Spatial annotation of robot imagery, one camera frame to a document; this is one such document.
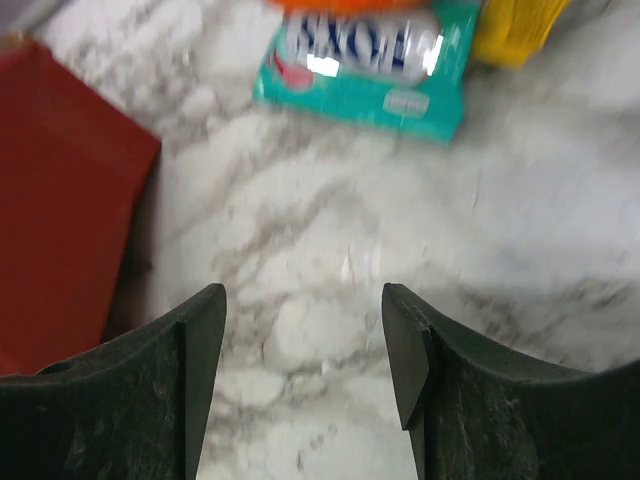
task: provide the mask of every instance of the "red box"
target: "red box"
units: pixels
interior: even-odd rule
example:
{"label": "red box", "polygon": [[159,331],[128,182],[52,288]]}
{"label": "red box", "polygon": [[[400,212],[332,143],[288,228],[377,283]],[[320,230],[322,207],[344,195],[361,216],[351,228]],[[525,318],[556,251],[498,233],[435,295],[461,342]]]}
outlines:
{"label": "red box", "polygon": [[160,141],[35,42],[0,45],[0,375],[100,343]]}

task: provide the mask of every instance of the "teal package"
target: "teal package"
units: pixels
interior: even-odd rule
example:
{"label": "teal package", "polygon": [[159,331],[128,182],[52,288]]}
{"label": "teal package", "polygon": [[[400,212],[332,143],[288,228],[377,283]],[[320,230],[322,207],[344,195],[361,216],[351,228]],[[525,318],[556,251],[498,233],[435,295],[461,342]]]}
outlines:
{"label": "teal package", "polygon": [[449,143],[464,116],[462,74],[477,5],[361,17],[287,16],[254,99]]}

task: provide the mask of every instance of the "yellow container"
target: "yellow container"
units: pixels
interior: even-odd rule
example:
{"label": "yellow container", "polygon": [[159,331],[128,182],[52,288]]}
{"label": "yellow container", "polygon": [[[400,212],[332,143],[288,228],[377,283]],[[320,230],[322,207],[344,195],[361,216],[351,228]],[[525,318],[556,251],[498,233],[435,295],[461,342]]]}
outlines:
{"label": "yellow container", "polygon": [[522,67],[542,49],[569,1],[488,0],[478,20],[473,56],[500,67]]}

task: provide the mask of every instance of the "white marble surface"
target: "white marble surface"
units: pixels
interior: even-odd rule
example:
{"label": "white marble surface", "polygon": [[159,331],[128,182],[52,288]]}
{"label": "white marble surface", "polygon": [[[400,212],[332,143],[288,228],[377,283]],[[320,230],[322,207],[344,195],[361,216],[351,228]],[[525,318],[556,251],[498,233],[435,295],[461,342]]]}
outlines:
{"label": "white marble surface", "polygon": [[78,0],[42,32],[164,140],[120,321],[228,289],[201,480],[415,478],[387,281],[540,358],[640,357],[640,4],[471,75],[450,148],[252,105],[278,22],[258,0]]}

